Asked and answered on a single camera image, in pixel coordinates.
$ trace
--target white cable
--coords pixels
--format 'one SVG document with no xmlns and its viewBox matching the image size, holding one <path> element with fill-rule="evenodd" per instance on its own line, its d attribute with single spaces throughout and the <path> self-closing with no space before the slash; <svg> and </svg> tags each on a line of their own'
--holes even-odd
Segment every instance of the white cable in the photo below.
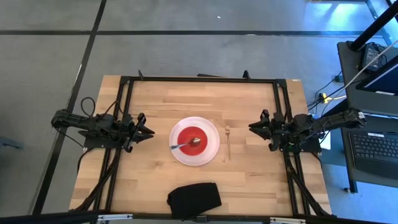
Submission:
<svg viewBox="0 0 398 224">
<path fill-rule="evenodd" d="M 393 44 L 391 44 L 390 46 L 388 46 L 386 49 L 384 49 L 381 53 L 379 53 L 373 60 L 371 60 L 365 67 L 362 68 L 361 71 L 358 72 L 358 74 L 356 74 L 354 76 L 354 78 L 352 78 L 341 90 L 340 92 L 337 93 L 337 95 L 340 95 L 340 93 L 344 90 L 347 89 L 347 87 L 349 87 L 351 85 L 351 83 L 360 75 L 363 73 L 363 71 L 365 71 L 366 68 L 368 68 L 375 60 L 377 60 L 380 56 L 382 56 L 386 51 L 388 51 L 392 46 L 394 46 L 396 43 L 398 42 L 398 40 L 396 40 Z M 323 116 L 323 112 L 325 112 L 326 107 L 328 107 L 329 103 L 331 102 L 331 100 L 329 102 L 326 103 L 324 109 L 322 110 L 322 114 L 321 116 Z"/>
</svg>

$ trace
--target white plate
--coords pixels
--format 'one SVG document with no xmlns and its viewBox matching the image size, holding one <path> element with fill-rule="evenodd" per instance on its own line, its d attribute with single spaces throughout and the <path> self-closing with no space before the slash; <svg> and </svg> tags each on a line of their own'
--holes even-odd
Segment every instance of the white plate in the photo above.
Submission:
<svg viewBox="0 0 398 224">
<path fill-rule="evenodd" d="M 178 144 L 177 138 L 180 132 L 187 127 L 198 127 L 202 129 L 207 136 L 207 146 L 205 150 L 196 156 L 189 156 L 180 149 L 170 150 L 173 156 L 180 162 L 188 166 L 200 166 L 211 161 L 220 147 L 220 135 L 213 123 L 201 117 L 189 117 L 179 121 L 172 129 L 169 137 L 169 146 Z"/>
</svg>

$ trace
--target red liquid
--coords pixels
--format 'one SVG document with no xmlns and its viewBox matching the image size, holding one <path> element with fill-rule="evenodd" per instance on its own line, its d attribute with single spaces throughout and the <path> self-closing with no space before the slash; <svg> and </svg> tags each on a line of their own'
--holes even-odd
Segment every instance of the red liquid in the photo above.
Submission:
<svg viewBox="0 0 398 224">
<path fill-rule="evenodd" d="M 205 132 L 198 127 L 187 127 L 184 128 L 177 138 L 177 144 L 184 144 L 191 141 L 193 138 L 200 138 L 200 143 L 197 146 L 191 146 L 189 144 L 180 147 L 180 150 L 188 156 L 197 156 L 201 154 L 207 146 L 207 136 Z"/>
</svg>

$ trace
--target keyboard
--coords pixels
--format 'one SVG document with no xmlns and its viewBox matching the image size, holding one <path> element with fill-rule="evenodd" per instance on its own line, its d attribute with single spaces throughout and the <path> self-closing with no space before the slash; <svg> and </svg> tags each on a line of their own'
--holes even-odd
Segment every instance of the keyboard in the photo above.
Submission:
<svg viewBox="0 0 398 224">
<path fill-rule="evenodd" d="M 354 157 L 398 163 L 398 136 L 355 132 L 349 137 Z"/>
</svg>

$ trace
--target computer monitor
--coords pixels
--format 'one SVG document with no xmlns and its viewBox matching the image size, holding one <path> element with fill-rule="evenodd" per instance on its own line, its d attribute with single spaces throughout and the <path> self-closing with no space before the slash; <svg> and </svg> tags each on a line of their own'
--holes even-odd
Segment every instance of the computer monitor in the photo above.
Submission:
<svg viewBox="0 0 398 224">
<path fill-rule="evenodd" d="M 357 89 L 386 95 L 398 95 L 398 55 L 370 77 L 358 84 Z"/>
</svg>

